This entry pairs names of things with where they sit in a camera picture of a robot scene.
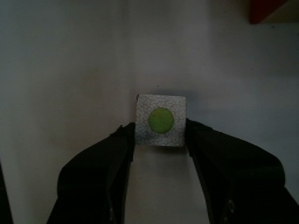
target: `small card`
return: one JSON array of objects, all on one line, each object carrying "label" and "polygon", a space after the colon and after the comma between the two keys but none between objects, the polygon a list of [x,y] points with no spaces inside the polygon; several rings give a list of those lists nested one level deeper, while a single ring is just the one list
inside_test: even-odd
[{"label": "small card", "polygon": [[186,98],[140,94],[136,100],[135,143],[185,146]]}]

